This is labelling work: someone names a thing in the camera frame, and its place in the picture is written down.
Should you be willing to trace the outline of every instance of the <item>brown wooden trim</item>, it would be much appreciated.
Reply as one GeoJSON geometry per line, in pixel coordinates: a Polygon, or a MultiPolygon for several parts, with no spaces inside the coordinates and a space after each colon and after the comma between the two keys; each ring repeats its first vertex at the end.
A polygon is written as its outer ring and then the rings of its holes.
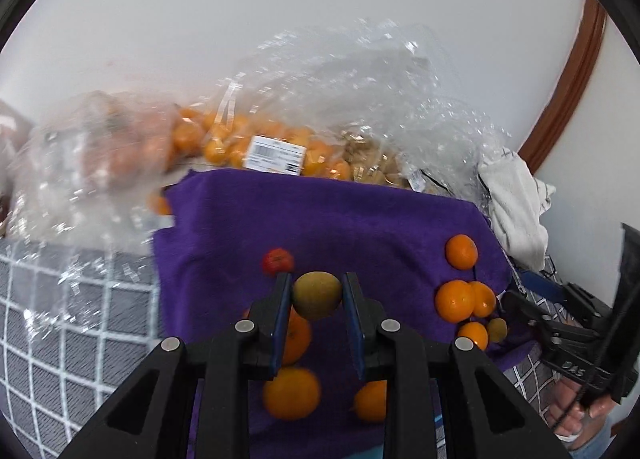
{"type": "Polygon", "coordinates": [[[519,151],[534,174],[574,115],[596,64],[607,13],[597,0],[585,0],[578,35],[553,96],[519,151]]]}

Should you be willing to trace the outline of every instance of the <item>barcode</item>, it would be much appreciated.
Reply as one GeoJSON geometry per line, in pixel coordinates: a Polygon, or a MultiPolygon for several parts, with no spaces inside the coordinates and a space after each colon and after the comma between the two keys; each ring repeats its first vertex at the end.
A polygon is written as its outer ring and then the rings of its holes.
{"type": "Polygon", "coordinates": [[[277,150],[271,149],[271,147],[265,147],[263,145],[256,145],[254,147],[254,152],[258,156],[262,156],[263,158],[268,158],[270,160],[274,160],[278,156],[277,150]]]}

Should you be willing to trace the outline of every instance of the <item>human hand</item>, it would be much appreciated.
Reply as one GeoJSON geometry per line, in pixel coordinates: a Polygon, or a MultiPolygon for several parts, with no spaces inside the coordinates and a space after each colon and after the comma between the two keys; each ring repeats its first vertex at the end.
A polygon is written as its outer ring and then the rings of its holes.
{"type": "MultiPolygon", "coordinates": [[[[575,394],[579,389],[580,385],[578,385],[578,383],[567,378],[562,378],[556,383],[552,390],[553,401],[545,414],[546,423],[549,426],[552,426],[560,416],[562,416],[566,407],[574,400],[575,394]]],[[[600,423],[600,426],[602,426],[604,417],[606,417],[615,406],[615,401],[613,401],[608,394],[598,398],[589,407],[588,413],[585,412],[584,407],[574,405],[565,417],[562,425],[556,429],[556,434],[569,437],[580,434],[583,430],[594,426],[594,423],[600,423]]]]}

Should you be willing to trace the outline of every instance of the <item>white cloth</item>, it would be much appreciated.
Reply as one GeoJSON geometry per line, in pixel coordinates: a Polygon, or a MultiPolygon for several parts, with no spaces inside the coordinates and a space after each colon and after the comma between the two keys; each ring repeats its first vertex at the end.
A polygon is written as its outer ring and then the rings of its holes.
{"type": "Polygon", "coordinates": [[[498,160],[482,162],[478,174],[491,194],[492,229],[502,248],[520,264],[540,271],[548,243],[540,216],[551,207],[556,188],[534,178],[520,156],[508,149],[498,160]]]}

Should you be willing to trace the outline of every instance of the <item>black cable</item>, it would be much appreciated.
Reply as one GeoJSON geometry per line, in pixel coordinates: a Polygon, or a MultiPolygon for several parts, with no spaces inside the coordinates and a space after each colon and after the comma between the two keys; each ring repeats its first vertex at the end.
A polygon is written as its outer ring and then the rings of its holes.
{"type": "Polygon", "coordinates": [[[620,324],[622,323],[622,320],[625,317],[626,312],[629,311],[629,308],[631,308],[631,304],[636,300],[636,296],[638,296],[639,292],[640,292],[640,285],[636,285],[636,288],[633,291],[633,293],[626,298],[625,304],[620,309],[620,314],[613,321],[613,324],[611,324],[611,327],[609,328],[607,335],[604,337],[604,340],[602,341],[602,345],[598,350],[596,359],[593,360],[593,363],[589,368],[589,372],[586,375],[584,383],[580,386],[580,389],[578,389],[578,392],[576,392],[574,400],[571,403],[569,403],[566,409],[564,409],[564,412],[562,413],[560,418],[558,418],[558,420],[555,423],[553,423],[553,425],[551,426],[552,432],[555,433],[556,430],[559,428],[559,426],[562,425],[562,422],[566,419],[569,412],[571,412],[571,409],[573,408],[573,406],[576,403],[580,403],[580,400],[584,396],[584,393],[589,388],[589,384],[593,381],[593,376],[596,375],[597,368],[600,366],[600,364],[602,363],[602,360],[604,359],[604,355],[606,354],[607,349],[609,348],[609,344],[611,343],[611,340],[613,340],[613,335],[618,330],[618,327],[620,327],[620,324]]]}

